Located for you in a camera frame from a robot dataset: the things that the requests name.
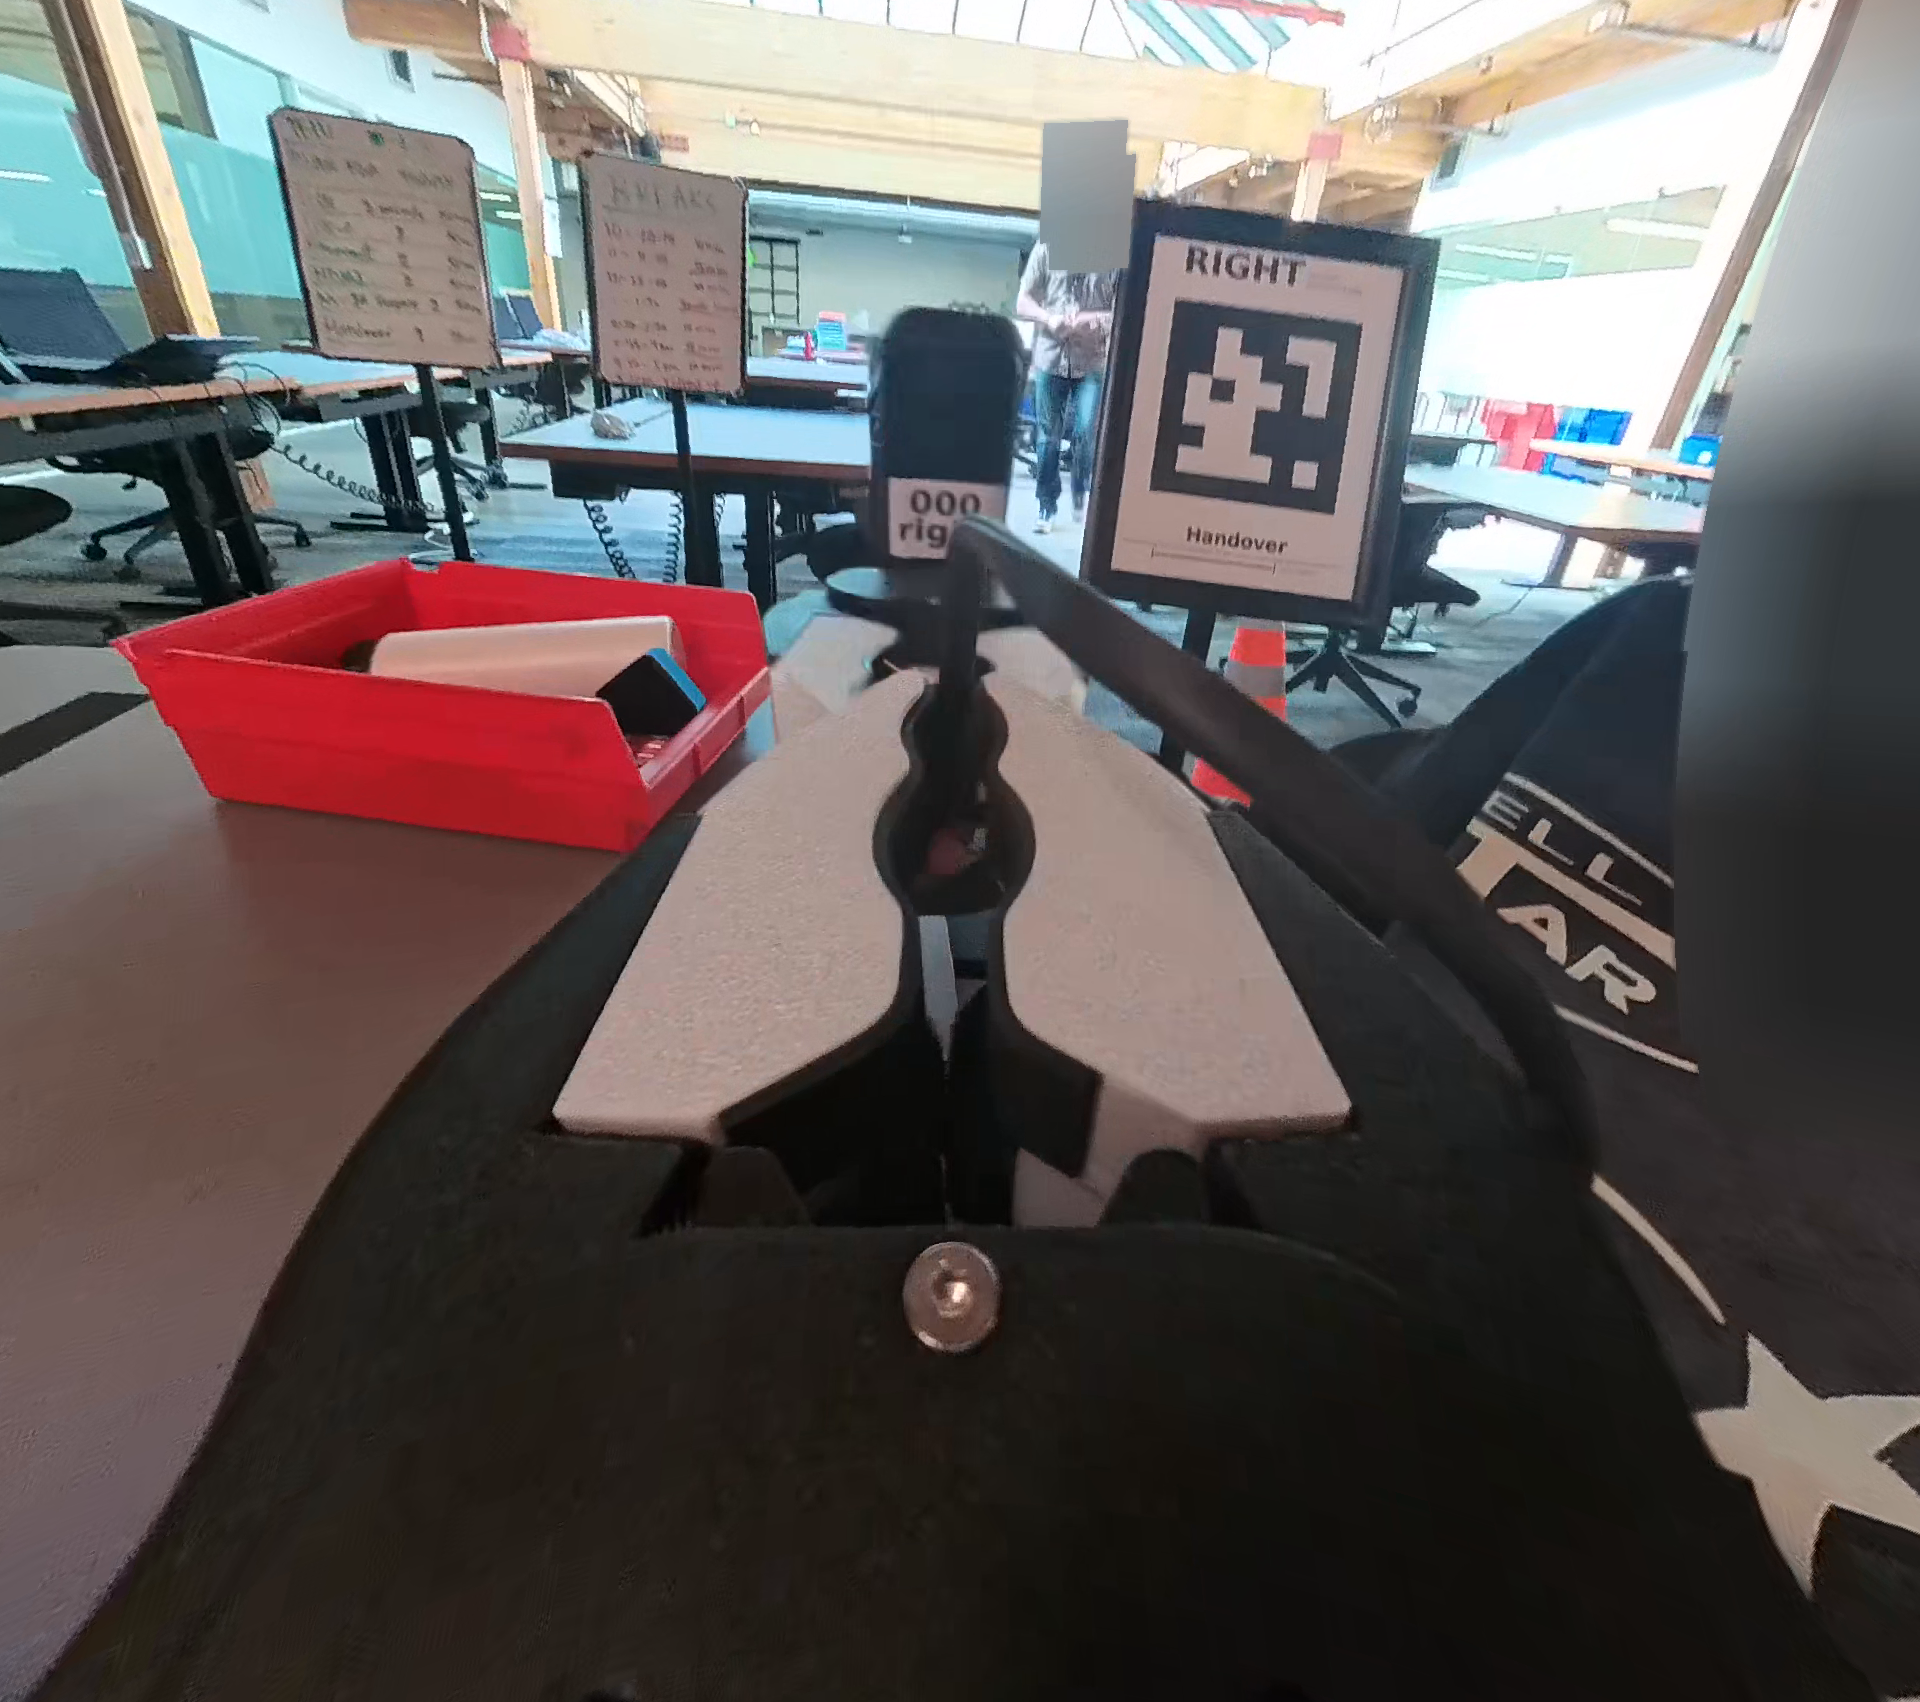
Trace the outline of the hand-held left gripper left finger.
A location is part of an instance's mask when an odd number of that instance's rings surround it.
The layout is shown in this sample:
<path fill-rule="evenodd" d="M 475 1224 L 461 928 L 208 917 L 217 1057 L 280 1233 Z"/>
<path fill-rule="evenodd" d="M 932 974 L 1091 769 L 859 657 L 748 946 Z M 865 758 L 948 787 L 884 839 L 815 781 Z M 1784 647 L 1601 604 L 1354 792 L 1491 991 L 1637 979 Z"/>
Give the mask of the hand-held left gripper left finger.
<path fill-rule="evenodd" d="M 564 1079 L 568 1133 L 718 1143 L 902 998 L 906 907 L 874 833 L 920 674 L 784 737 L 701 810 Z"/>

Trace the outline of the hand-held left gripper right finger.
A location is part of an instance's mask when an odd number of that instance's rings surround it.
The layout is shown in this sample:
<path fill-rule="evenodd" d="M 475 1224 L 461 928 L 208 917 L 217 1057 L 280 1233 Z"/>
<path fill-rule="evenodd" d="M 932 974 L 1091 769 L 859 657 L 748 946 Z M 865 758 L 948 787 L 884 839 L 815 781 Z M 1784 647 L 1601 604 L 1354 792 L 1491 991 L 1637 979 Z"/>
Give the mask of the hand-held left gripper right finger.
<path fill-rule="evenodd" d="M 1345 1128 L 1349 1092 L 1216 810 L 1068 704 L 1007 674 L 985 691 L 1031 826 L 991 974 L 1013 1220 L 1094 1224 L 1140 1153 Z"/>

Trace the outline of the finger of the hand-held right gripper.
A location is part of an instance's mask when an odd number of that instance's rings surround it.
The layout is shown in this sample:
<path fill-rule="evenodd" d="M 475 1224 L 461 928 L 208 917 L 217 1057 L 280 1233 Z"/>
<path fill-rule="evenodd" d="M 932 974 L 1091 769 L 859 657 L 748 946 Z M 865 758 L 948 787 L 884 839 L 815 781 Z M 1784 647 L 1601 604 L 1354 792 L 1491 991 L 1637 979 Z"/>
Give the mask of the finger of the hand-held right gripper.
<path fill-rule="evenodd" d="M 813 614 L 781 657 L 770 663 L 770 721 L 776 743 L 845 713 L 884 674 L 880 657 L 899 630 L 840 611 Z"/>
<path fill-rule="evenodd" d="M 983 683 L 1017 688 L 1069 713 L 1085 710 L 1085 674 L 1033 626 L 994 626 L 978 636 Z"/>

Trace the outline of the blue and black foam block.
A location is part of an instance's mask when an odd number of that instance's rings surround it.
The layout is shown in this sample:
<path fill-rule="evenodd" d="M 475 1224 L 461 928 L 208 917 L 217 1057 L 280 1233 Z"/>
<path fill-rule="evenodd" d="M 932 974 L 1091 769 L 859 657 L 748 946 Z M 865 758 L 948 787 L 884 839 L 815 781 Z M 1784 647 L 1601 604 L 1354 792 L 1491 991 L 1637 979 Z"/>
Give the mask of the blue and black foam block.
<path fill-rule="evenodd" d="M 677 737 L 707 710 L 707 692 L 670 647 L 640 651 L 594 695 L 633 740 Z"/>

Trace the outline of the black looped object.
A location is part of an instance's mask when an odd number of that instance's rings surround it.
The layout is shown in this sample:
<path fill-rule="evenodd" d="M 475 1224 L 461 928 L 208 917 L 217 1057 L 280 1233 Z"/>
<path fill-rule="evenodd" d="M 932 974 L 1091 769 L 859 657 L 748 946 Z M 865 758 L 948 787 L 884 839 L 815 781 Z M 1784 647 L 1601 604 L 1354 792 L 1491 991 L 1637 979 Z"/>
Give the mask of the black looped object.
<path fill-rule="evenodd" d="M 987 773 L 974 704 L 983 700 L 977 636 L 991 589 L 1003 591 L 1073 665 L 1246 788 L 1256 825 L 1324 892 L 1420 939 L 1501 1032 L 1575 1176 L 1593 1176 L 1593 1105 L 1565 1024 L 1546 988 L 1501 946 L 1454 862 L 1280 718 L 983 518 L 963 519 L 948 536 L 939 585 L 939 680 L 930 710 L 910 728 L 935 822 L 948 818 Z"/>

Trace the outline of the white bottle with black cap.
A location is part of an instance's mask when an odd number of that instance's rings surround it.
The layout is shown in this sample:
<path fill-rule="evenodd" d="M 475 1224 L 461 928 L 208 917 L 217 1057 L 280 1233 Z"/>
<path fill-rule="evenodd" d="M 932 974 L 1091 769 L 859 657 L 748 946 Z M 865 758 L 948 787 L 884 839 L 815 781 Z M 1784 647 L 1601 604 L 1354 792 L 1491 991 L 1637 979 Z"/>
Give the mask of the white bottle with black cap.
<path fill-rule="evenodd" d="M 337 665 L 429 684 L 594 699 L 652 651 L 685 669 L 684 632 L 666 614 L 405 626 L 352 644 Z"/>

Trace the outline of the red plastic bin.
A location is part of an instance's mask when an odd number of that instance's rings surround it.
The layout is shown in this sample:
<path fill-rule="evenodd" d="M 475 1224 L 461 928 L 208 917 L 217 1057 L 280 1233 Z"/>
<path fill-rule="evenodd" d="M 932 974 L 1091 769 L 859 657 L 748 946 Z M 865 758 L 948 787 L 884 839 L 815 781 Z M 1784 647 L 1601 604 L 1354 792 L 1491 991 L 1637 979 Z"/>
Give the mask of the red plastic bin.
<path fill-rule="evenodd" d="M 666 614 L 707 710 L 633 740 L 594 699 L 352 674 L 365 639 Z M 116 640 L 208 795 L 368 822 L 629 852 L 769 700 L 754 599 L 489 561 L 389 559 Z"/>

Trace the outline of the wooden office desk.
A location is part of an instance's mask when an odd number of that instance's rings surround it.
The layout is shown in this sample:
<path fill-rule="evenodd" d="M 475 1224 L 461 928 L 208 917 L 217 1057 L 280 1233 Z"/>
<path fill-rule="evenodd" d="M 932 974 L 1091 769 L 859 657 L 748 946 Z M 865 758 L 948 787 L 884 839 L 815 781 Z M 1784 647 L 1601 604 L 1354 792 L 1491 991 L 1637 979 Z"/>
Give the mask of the wooden office desk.
<path fill-rule="evenodd" d="M 1552 530 L 1557 541 L 1539 581 L 1544 589 L 1572 589 L 1568 567 L 1583 541 L 1641 561 L 1645 577 L 1693 569 L 1705 528 L 1705 509 L 1696 504 L 1509 466 L 1413 466 L 1405 491 Z"/>
<path fill-rule="evenodd" d="M 105 455 L 116 445 L 168 445 L 175 466 L 161 477 L 161 495 L 182 530 L 194 598 L 202 604 L 226 604 L 275 585 L 227 445 L 227 421 L 253 421 L 258 407 L 278 417 L 286 403 L 320 424 L 396 421 L 396 443 L 387 451 L 393 482 L 382 491 L 382 514 L 396 530 L 419 536 L 431 514 L 419 493 L 405 487 L 416 477 L 405 419 L 448 404 L 448 395 L 422 395 L 424 380 L 489 398 L 533 385 L 552 363 L 571 367 L 581 358 L 585 354 L 568 345 L 509 345 L 498 367 L 416 370 L 260 350 L 232 354 L 201 382 L 8 382 L 2 469 Z"/>
<path fill-rule="evenodd" d="M 625 493 L 690 493 L 684 556 L 688 584 L 722 585 L 712 502 L 743 507 L 741 561 L 760 611 L 778 599 L 778 563 L 804 548 L 808 524 L 866 499 L 865 413 L 752 407 L 734 403 L 623 399 L 630 440 L 599 440 L 590 417 L 546 421 L 503 440 L 503 459 L 546 469 L 556 499 L 608 507 Z"/>

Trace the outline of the orange striped traffic cone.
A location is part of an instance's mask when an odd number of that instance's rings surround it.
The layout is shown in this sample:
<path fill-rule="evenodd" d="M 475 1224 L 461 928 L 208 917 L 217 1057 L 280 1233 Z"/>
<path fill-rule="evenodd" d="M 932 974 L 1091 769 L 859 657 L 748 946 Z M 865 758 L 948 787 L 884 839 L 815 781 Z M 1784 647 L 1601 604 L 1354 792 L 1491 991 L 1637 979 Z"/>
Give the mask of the orange striped traffic cone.
<path fill-rule="evenodd" d="M 1273 718 L 1286 718 L 1288 644 L 1283 625 L 1240 622 L 1220 663 L 1220 677 Z M 1246 788 L 1212 762 L 1192 755 L 1188 781 L 1216 803 L 1251 806 Z"/>

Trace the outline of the whiteboard on black stand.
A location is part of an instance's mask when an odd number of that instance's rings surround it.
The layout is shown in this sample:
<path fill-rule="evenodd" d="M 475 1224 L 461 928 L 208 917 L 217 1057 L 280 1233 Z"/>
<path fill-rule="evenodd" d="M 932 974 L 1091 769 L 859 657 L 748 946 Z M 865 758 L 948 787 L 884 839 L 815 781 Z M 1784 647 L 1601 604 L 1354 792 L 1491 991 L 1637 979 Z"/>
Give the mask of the whiteboard on black stand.
<path fill-rule="evenodd" d="M 440 371 L 503 367 L 475 154 L 453 133 L 290 104 L 268 115 L 268 133 L 309 345 L 413 370 L 444 536 L 472 561 Z"/>
<path fill-rule="evenodd" d="M 748 189 L 733 174 L 590 154 L 578 195 L 599 380 L 666 398 L 684 574 L 718 585 L 718 530 L 693 473 L 688 398 L 745 389 Z"/>

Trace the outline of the tag poster on black stand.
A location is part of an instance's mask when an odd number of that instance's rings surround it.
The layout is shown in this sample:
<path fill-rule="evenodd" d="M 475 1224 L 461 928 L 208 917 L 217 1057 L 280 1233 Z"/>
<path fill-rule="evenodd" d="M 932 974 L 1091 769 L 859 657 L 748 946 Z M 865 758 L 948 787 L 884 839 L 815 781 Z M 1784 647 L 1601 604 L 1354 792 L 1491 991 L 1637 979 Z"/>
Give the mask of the tag poster on black stand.
<path fill-rule="evenodd" d="M 1202 622 L 1328 630 L 1405 499 L 1442 247 L 1138 200 L 1080 577 Z"/>

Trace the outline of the black office chair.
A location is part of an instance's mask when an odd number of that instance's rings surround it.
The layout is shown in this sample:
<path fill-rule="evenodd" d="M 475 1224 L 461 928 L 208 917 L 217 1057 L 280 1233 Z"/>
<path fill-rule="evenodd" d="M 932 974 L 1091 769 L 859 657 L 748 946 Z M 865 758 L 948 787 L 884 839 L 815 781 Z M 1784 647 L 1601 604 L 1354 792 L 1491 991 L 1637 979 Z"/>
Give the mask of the black office chair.
<path fill-rule="evenodd" d="M 246 477 L 253 466 L 268 451 L 268 445 L 278 440 L 278 421 L 271 419 L 253 419 L 253 421 L 227 421 L 227 445 L 237 459 L 237 473 Z M 175 466 L 172 451 L 161 443 L 141 443 L 141 445 L 116 445 L 105 455 L 76 455 L 76 458 L 54 458 L 50 462 L 51 469 L 62 473 L 117 473 L 127 478 L 127 485 L 147 482 L 154 487 L 161 485 L 161 477 Z M 253 507 L 253 518 L 264 526 L 286 528 L 290 535 L 294 548 L 309 548 L 312 539 L 305 528 L 290 514 L 280 514 L 271 507 L 260 509 L 258 504 Z M 124 518 L 116 524 L 106 524 L 98 530 L 90 530 L 82 539 L 82 559 L 86 561 L 106 561 L 106 536 L 131 536 L 121 552 L 117 561 L 117 574 L 124 581 L 136 581 L 136 559 L 145 556 L 152 548 L 158 541 L 179 536 L 175 519 L 171 514 L 171 504 L 161 504 L 157 511 L 147 514 L 135 514 Z"/>
<path fill-rule="evenodd" d="M 76 271 L 2 267 L 2 354 L 36 377 L 98 377 L 127 339 Z"/>
<path fill-rule="evenodd" d="M 1480 526 L 1487 511 L 1441 493 L 1405 495 L 1384 544 L 1384 563 L 1362 604 L 1336 626 L 1328 625 L 1320 647 L 1294 665 L 1283 692 L 1324 692 L 1345 684 L 1387 728 L 1405 728 L 1419 714 L 1423 688 L 1380 665 L 1376 654 L 1397 640 L 1398 614 L 1419 620 L 1423 611 L 1449 614 L 1476 607 L 1479 591 L 1437 567 L 1437 544 L 1445 535 Z"/>
<path fill-rule="evenodd" d="M 2 485 L 2 550 L 54 530 L 72 518 L 72 504 L 51 491 Z M 61 607 L 43 599 L 16 602 L 2 598 L 2 622 L 88 625 L 88 611 Z"/>

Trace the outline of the black printed shirt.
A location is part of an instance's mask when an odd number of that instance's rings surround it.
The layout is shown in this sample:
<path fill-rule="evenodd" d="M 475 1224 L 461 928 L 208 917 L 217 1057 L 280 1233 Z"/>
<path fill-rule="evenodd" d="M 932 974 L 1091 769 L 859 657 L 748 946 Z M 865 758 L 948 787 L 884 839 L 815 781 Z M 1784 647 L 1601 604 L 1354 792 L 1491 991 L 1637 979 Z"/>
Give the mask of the black printed shirt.
<path fill-rule="evenodd" d="M 1674 883 L 1693 584 L 1634 584 L 1452 722 L 1346 758 L 1449 848 L 1546 988 L 1593 1194 L 1734 1491 L 1875 1698 L 1917 1695 L 1917 1109 L 1797 1057 L 1698 1054 Z"/>

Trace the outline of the stack of blue crates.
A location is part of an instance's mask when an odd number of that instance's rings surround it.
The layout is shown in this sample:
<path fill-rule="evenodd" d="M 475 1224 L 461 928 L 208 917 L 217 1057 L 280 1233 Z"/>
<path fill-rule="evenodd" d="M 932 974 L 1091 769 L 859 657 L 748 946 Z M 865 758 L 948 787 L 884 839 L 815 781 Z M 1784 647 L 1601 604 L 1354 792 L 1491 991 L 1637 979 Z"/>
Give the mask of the stack of blue crates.
<path fill-rule="evenodd" d="M 1630 432 L 1630 421 L 1631 421 L 1630 411 L 1561 407 L 1561 411 L 1554 411 L 1554 421 L 1546 426 L 1546 432 L 1537 436 L 1533 440 L 1572 440 L 1578 445 L 1618 445 L 1618 443 L 1623 443 L 1623 436 Z M 1524 472 L 1528 473 L 1549 473 L 1552 478 L 1583 482 L 1583 485 L 1593 485 L 1593 482 L 1605 478 L 1605 466 L 1583 459 L 1583 458 L 1549 455 L 1542 445 L 1533 445 L 1528 451 Z"/>

